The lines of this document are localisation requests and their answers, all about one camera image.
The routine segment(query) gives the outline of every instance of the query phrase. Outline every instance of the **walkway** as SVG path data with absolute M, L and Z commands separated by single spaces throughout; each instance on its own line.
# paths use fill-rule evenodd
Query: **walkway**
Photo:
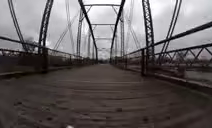
M 13 128 L 212 128 L 212 100 L 95 65 L 0 81 L 0 116 Z

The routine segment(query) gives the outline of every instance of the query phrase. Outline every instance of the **bridge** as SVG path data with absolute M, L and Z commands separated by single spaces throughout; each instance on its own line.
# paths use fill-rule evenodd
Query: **bridge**
M 212 42 L 170 48 L 177 40 L 208 32 L 212 21 L 174 34 L 185 8 L 176 0 L 166 37 L 155 41 L 153 2 L 141 0 L 140 41 L 132 24 L 135 0 L 78 0 L 80 10 L 73 18 L 65 0 L 66 28 L 50 47 L 55 2 L 46 0 L 38 40 L 29 41 L 14 2 L 8 0 L 18 40 L 0 35 L 0 42 L 19 47 L 0 46 L 0 128 L 212 128 Z M 114 23 L 93 23 L 89 13 L 95 7 L 112 9 Z M 96 35 L 102 26 L 109 28 L 111 37 Z M 68 32 L 70 53 L 60 50 Z M 102 40 L 110 47 L 100 47 Z

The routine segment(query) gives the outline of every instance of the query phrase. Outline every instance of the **metal beam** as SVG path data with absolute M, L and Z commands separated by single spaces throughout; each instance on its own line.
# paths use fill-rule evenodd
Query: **metal beam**
M 83 26 L 83 12 L 80 11 L 80 18 L 79 18 L 78 32 L 77 32 L 77 46 L 76 46 L 76 54 L 77 54 L 78 57 L 80 56 L 82 26 Z
M 96 40 L 112 40 L 112 38 L 96 38 Z
M 107 25 L 110 25 L 111 26 L 111 25 L 115 25 L 115 24 L 91 24 L 91 25 L 96 25 L 96 26 L 104 26 L 104 25 L 107 26 Z
M 41 22 L 41 28 L 40 28 L 40 34 L 39 34 L 39 47 L 46 45 L 46 38 L 47 38 L 47 31 L 48 31 L 48 24 L 49 24 L 49 19 L 51 15 L 51 10 L 53 6 L 54 0 L 48 0 L 45 6 L 45 11 L 42 17 L 42 22 Z
M 88 26 L 89 26 L 89 29 L 90 29 L 90 33 L 91 33 L 91 36 L 92 36 L 92 39 L 93 39 L 93 44 L 94 44 L 95 51 L 96 51 L 96 60 L 98 60 L 97 45 L 96 45 L 96 41 L 95 41 L 95 37 L 94 37 L 94 32 L 93 32 L 93 29 L 92 29 L 92 26 L 91 26 L 91 23 L 90 23 L 90 19 L 88 17 L 88 14 L 86 12 L 85 6 L 83 4 L 83 0 L 78 0 L 78 2 L 80 4 L 81 10 L 83 11 L 83 14 L 84 14 L 84 16 L 86 18 L 86 21 L 88 23 Z
M 111 43 L 111 54 L 112 54 L 112 50 L 113 50 L 113 45 L 114 45 L 114 41 L 115 41 L 115 36 L 116 36 L 116 32 L 117 32 L 117 27 L 118 27 L 118 23 L 120 21 L 120 17 L 122 15 L 122 11 L 125 5 L 125 0 L 121 1 L 121 5 L 120 5 L 120 9 L 118 11 L 118 15 L 117 15 L 117 19 L 115 22 L 115 28 L 114 28 L 114 33 L 113 33 L 113 37 L 112 37 L 112 43 Z
M 120 6 L 119 4 L 86 4 L 84 6 Z
M 144 25 L 145 25 L 145 33 L 146 33 L 146 63 L 154 64 L 154 46 L 148 47 L 150 45 L 154 45 L 154 30 L 153 30 L 153 19 L 151 15 L 150 1 L 142 0 L 143 5 L 143 15 L 144 15 Z
M 190 35 L 190 34 L 194 34 L 196 32 L 199 32 L 199 31 L 202 31 L 202 30 L 206 30 L 206 29 L 209 29 L 212 27 L 212 21 L 211 22 L 208 22 L 206 24 L 203 24 L 201 26 L 198 26 L 198 27 L 195 27 L 195 28 L 192 28 L 188 31 L 185 31 L 183 33 L 180 33 L 180 34 L 177 34 L 177 35 L 174 35 L 172 36 L 171 38 L 169 39 L 165 39 L 165 40 L 161 40 L 157 43 L 155 43 L 154 45 L 150 45 L 149 47 L 152 47 L 152 46 L 156 46 L 156 45 L 160 45 L 160 44 L 163 44 L 167 41 L 171 41 L 171 40 L 175 40 L 175 39 L 178 39 L 178 38 L 181 38 L 181 37 L 184 37 L 184 36 L 187 36 L 187 35 Z

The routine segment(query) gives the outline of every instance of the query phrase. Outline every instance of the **vertical post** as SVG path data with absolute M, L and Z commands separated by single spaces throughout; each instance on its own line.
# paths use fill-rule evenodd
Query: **vertical post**
M 116 34 L 115 34 L 115 65 L 117 64 L 117 56 L 118 56 L 118 35 L 117 35 L 117 32 L 116 32 Z
M 146 75 L 145 49 L 141 50 L 141 75 Z
M 78 24 L 78 33 L 77 33 L 77 47 L 76 52 L 79 59 L 80 56 L 80 46 L 81 46 L 81 37 L 82 37 L 82 25 L 83 25 L 83 11 L 80 11 L 79 24 Z
M 88 32 L 88 44 L 87 44 L 87 58 L 91 58 L 90 57 L 90 36 L 91 36 L 91 34 L 90 34 L 90 30 L 89 30 L 89 32 Z
M 124 12 L 122 11 L 121 18 L 120 18 L 120 25 L 121 25 L 121 57 L 125 55 L 125 28 L 124 28 Z

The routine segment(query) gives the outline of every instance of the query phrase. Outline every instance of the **overcast sky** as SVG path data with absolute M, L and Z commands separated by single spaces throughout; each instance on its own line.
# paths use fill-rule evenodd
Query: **overcast sky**
M 32 37 L 34 40 L 38 39 L 42 13 L 46 0 L 13 0 L 15 5 L 18 22 L 21 27 L 24 38 Z M 77 0 L 68 0 L 70 3 L 71 18 L 79 11 L 79 4 Z M 126 0 L 125 15 L 128 15 L 130 9 L 130 1 Z M 120 4 L 121 0 L 85 0 L 86 4 L 91 3 L 115 3 Z M 145 34 L 143 25 L 143 13 L 141 0 L 134 0 L 134 18 L 132 27 L 137 34 L 141 46 L 145 46 Z M 175 0 L 150 0 L 152 7 L 152 15 L 154 20 L 155 41 L 159 41 L 166 37 L 168 26 L 171 20 L 172 11 L 174 9 Z M 93 7 L 89 12 L 89 17 L 92 23 L 115 23 L 116 15 L 111 7 Z M 175 29 L 175 33 L 186 31 L 192 27 L 201 25 L 212 20 L 212 0 L 183 0 L 183 5 L 180 17 Z M 78 26 L 78 17 L 72 26 L 74 40 L 76 42 Z M 55 0 L 52 10 L 52 15 L 49 24 L 48 32 L 48 46 L 54 47 L 61 33 L 66 27 L 66 8 L 65 0 Z M 87 32 L 87 24 L 84 24 L 83 40 L 82 40 L 82 54 L 86 53 L 85 37 Z M 112 37 L 112 31 L 109 27 L 97 27 L 95 29 L 96 37 Z M 13 21 L 10 16 L 7 0 L 0 0 L 0 35 L 7 36 L 13 39 L 18 39 Z M 172 42 L 170 49 L 177 47 L 187 47 L 197 44 L 212 42 L 212 29 L 200 32 L 192 36 L 178 39 Z M 97 41 L 99 48 L 110 48 L 110 41 Z M 4 48 L 18 48 L 15 44 L 10 42 L 0 41 L 0 47 Z M 72 52 L 69 34 L 65 36 L 59 50 Z M 128 51 L 136 50 L 134 41 L 130 38 L 128 42 Z M 101 58 L 108 56 L 107 51 L 99 53 Z

